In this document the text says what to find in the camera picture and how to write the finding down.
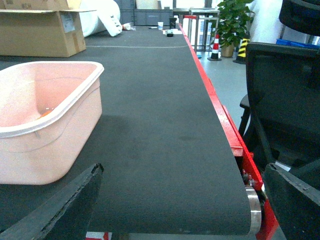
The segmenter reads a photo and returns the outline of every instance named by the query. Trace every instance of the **red and white traffic cone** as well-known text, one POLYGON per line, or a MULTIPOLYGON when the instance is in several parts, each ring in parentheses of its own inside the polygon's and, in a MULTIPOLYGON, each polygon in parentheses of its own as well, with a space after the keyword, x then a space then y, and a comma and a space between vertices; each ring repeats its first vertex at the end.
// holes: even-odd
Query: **red and white traffic cone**
POLYGON ((213 48, 211 52, 211 57, 208 57, 209 61, 221 61, 222 59, 219 58, 219 35, 215 35, 213 48))

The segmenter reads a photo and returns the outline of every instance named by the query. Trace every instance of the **gray cabinet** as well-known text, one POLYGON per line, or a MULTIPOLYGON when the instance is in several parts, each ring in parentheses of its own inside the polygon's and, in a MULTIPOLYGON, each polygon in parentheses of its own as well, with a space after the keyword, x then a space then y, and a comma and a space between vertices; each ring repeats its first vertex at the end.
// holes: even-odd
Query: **gray cabinet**
POLYGON ((158 22, 163 22, 164 26, 169 26, 169 18, 172 17, 172 10, 134 10, 134 24, 136 26, 157 26, 158 22))

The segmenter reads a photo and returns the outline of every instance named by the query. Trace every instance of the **black conveyor belt surface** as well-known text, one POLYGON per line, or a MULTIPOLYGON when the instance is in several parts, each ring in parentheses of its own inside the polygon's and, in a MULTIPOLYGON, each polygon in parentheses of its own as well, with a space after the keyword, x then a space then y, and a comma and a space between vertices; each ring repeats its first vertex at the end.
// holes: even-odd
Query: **black conveyor belt surface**
POLYGON ((246 235, 245 187, 184 37, 139 27, 86 44, 70 58, 0 56, 0 69, 43 60, 105 68, 102 117, 71 170, 48 185, 0 185, 0 230, 101 163, 89 231, 246 235))

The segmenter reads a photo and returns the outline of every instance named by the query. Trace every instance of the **white label on box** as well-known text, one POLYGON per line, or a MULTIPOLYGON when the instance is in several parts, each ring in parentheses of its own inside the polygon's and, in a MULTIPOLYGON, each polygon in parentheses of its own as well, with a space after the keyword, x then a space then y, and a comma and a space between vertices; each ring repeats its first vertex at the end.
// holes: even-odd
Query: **white label on box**
POLYGON ((76 30, 74 20, 70 12, 62 13, 61 20, 65 33, 76 30))

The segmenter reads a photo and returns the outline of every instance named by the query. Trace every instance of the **white roll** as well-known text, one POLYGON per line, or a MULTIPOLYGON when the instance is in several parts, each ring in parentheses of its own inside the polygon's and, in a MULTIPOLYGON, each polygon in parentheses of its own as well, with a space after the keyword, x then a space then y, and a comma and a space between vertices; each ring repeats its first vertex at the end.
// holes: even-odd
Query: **white roll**
POLYGON ((108 15, 116 16, 118 20, 120 19, 120 9, 114 0, 82 0, 80 9, 97 10, 80 13, 84 37, 105 31, 107 29, 100 20, 99 13, 107 13, 108 15))

